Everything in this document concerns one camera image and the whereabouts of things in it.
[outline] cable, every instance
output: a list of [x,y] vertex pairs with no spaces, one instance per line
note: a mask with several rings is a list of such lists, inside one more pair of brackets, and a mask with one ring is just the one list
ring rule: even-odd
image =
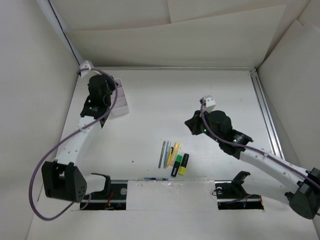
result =
[[309,178],[308,176],[305,176],[303,175],[301,172],[299,172],[298,170],[290,167],[290,166],[287,166],[286,164],[284,164],[283,162],[279,161],[278,159],[276,159],[275,157],[273,156],[270,156],[268,155],[266,152],[264,151],[261,151],[260,149],[257,149],[257,148],[254,148],[252,146],[246,146],[246,145],[242,145],[242,144],[238,144],[238,143],[234,143],[234,142],[230,142],[230,141],[226,141],[224,139],[222,139],[221,137],[219,137],[218,135],[216,135],[212,130],[211,128],[209,127],[208,123],[207,123],[207,120],[205,118],[205,111],[204,111],[204,108],[205,108],[205,102],[203,101],[201,103],[201,109],[200,109],[200,112],[201,112],[201,118],[202,118],[202,121],[203,121],[203,124],[204,126],[206,127],[206,129],[209,131],[209,133],[214,136],[216,139],[218,139],[220,142],[224,143],[224,144],[228,144],[230,146],[234,146],[234,147],[238,147],[238,148],[245,148],[245,149],[249,149],[253,152],[256,152],[258,154],[261,154],[261,155],[266,155],[267,158],[271,159],[272,161],[274,161],[275,163],[281,165],[282,167],[294,172],[295,174],[299,175],[300,177],[306,179],[309,183],[311,183],[313,186],[315,186],[318,190],[320,190],[320,185],[318,185],[315,181],[313,181],[311,178]]
[[112,103],[111,107],[108,109],[108,111],[105,112],[105,114],[103,114],[101,117],[97,118],[96,120],[94,120],[93,122],[87,124],[86,126],[84,126],[82,129],[78,129],[76,130],[75,132],[71,133],[69,136],[65,137],[64,139],[62,139],[60,142],[58,142],[53,148],[51,148],[50,151],[48,151],[42,158],[41,160],[38,162],[38,164],[36,165],[33,173],[32,173],[32,176],[31,176],[31,179],[30,179],[30,183],[29,183],[29,191],[28,191],[28,197],[29,197],[29,203],[30,203],[30,206],[34,212],[35,215],[37,215],[40,219],[44,220],[44,221],[52,221],[52,220],[55,220],[57,219],[58,217],[60,217],[65,211],[67,211],[73,204],[74,202],[70,203],[65,209],[62,210],[62,212],[60,212],[59,214],[57,214],[56,216],[53,216],[53,217],[45,217],[43,216],[36,208],[35,206],[35,203],[34,203],[34,200],[33,200],[33,196],[32,196],[32,191],[33,191],[33,188],[34,188],[34,182],[35,182],[35,179],[36,179],[36,175],[37,175],[37,172],[38,170],[40,169],[42,163],[46,160],[46,158],[52,154],[55,150],[58,149],[58,147],[63,144],[64,142],[66,142],[67,140],[71,139],[72,137],[74,137],[75,135],[77,135],[78,133],[81,132],[81,130],[84,130],[84,129],[87,129],[89,127],[91,127],[93,124],[99,122],[100,120],[102,120],[103,118],[107,117],[111,110],[114,108],[115,104],[116,104],[116,101],[117,101],[117,98],[118,98],[118,86],[117,86],[117,83],[116,81],[114,80],[114,78],[112,76],[110,76],[108,73],[100,70],[100,69],[96,69],[96,68],[84,68],[84,69],[80,69],[77,74],[83,72],[83,71],[97,71],[99,72],[100,74],[105,74],[107,75],[108,77],[110,77],[113,81],[113,84],[114,84],[114,87],[115,87],[115,97],[114,97],[114,102]]
[[58,21],[58,24],[59,24],[59,26],[60,26],[60,28],[61,28],[61,31],[62,31],[62,33],[63,33],[66,41],[67,41],[68,44],[69,44],[69,47],[70,47],[70,49],[71,49],[71,51],[72,51],[72,53],[73,53],[73,56],[74,56],[76,62],[77,62],[78,65],[80,66],[79,60],[78,60],[78,58],[77,58],[77,56],[76,56],[76,54],[75,54],[75,52],[74,52],[74,50],[73,50],[73,48],[72,48],[72,46],[71,46],[71,43],[70,43],[69,39],[67,38],[67,36],[66,36],[66,34],[65,34],[65,32],[64,32],[64,29],[63,29],[63,27],[62,27],[62,25],[61,25],[61,22],[59,21],[59,18],[58,18],[58,16],[57,16],[57,14],[56,14],[56,12],[55,12],[55,9],[54,9],[54,7],[52,6],[50,0],[48,0],[48,3],[50,4],[50,7],[51,7],[51,9],[52,9],[52,12],[53,12],[56,20]]
[[109,202],[110,202],[110,199],[114,196],[114,194],[115,194],[115,190],[113,190],[113,191],[111,192],[111,195],[110,195],[110,197],[108,198],[108,201],[107,201],[106,204],[104,205],[104,209],[106,209],[106,208],[108,207]]
[[226,201],[225,204],[234,204],[234,203],[240,202],[242,200],[248,200],[248,198],[250,198],[252,196],[253,196],[253,194],[249,194],[249,195],[244,196],[242,198],[238,198],[238,199],[235,199],[235,200],[232,200],[232,201]]
[[85,205],[84,205],[83,207],[81,207],[79,210],[83,210],[83,209],[85,209],[85,208],[89,205],[89,203],[90,203],[90,201],[91,201],[91,197],[92,197],[92,196],[91,196],[91,193],[90,193],[87,202],[86,202]]

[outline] pencil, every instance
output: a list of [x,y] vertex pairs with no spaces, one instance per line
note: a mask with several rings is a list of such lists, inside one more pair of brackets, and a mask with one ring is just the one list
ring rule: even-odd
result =
[[166,141],[163,141],[158,168],[161,168],[162,158],[164,157],[165,146],[166,146]]
[[169,167],[170,162],[171,162],[171,157],[172,157],[172,152],[174,151],[174,148],[171,147],[170,149],[170,154],[169,154],[169,158],[168,158],[168,162],[166,163],[166,166]]

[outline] yellow highlighter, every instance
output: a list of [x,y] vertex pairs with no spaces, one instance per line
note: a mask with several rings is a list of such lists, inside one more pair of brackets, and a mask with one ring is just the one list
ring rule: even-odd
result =
[[170,154],[169,154],[169,158],[168,158],[168,162],[166,163],[166,166],[169,167],[170,165],[170,161],[171,161],[171,157],[172,157],[172,152],[174,151],[174,148],[171,147],[170,149]]
[[170,161],[170,166],[172,167],[175,164],[179,148],[180,148],[180,143],[176,142],[173,147],[173,152],[172,152],[171,161]]
[[180,165],[179,173],[178,173],[180,176],[183,176],[186,173],[186,167],[187,167],[187,164],[188,164],[188,159],[189,159],[189,154],[185,153],[184,156],[183,156],[181,165]]

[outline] screw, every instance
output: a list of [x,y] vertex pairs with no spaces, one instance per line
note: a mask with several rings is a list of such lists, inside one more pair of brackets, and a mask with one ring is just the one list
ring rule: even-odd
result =
[[218,187],[216,188],[216,193],[220,195],[220,194],[222,194],[222,193],[223,193],[223,191],[222,191],[222,190],[223,190],[223,188],[222,188],[222,187],[220,187],[220,186],[218,186]]
[[121,188],[121,190],[120,190],[120,194],[121,195],[126,195],[127,194],[127,189],[126,188]]

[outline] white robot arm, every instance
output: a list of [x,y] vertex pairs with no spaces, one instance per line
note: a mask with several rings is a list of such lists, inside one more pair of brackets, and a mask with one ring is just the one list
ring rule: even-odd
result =
[[99,193],[102,197],[111,193],[110,176],[98,173],[84,175],[82,163],[85,152],[108,118],[106,114],[116,86],[111,76],[102,74],[90,78],[88,89],[89,96],[75,132],[78,134],[52,162],[46,161],[41,168],[45,194],[49,198],[79,203],[91,193]]
[[233,129],[231,119],[223,111],[213,111],[216,103],[212,96],[203,97],[200,103],[201,109],[185,122],[191,133],[206,134],[218,142],[226,154],[273,177],[266,181],[258,175],[241,171],[229,181],[231,188],[243,198],[254,194],[278,200],[288,204],[300,216],[313,219],[320,208],[320,171],[295,166],[253,144],[251,137]]

